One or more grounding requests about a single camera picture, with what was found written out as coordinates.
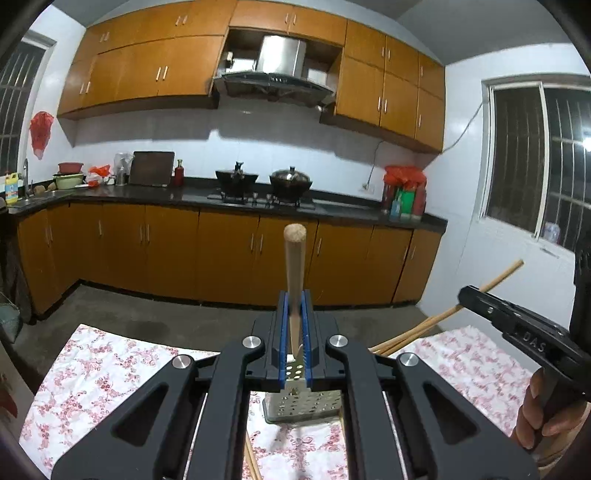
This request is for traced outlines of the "right human hand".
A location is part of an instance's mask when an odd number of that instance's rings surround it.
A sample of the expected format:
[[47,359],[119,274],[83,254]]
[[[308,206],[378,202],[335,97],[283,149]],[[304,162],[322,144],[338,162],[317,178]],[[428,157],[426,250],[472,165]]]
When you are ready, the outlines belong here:
[[516,425],[510,438],[526,450],[532,450],[535,433],[541,432],[549,438],[548,448],[537,460],[542,477],[547,475],[563,457],[581,431],[590,413],[590,404],[578,401],[561,410],[552,419],[545,420],[540,395],[545,383],[542,369],[538,369],[531,377],[524,401],[518,411]]

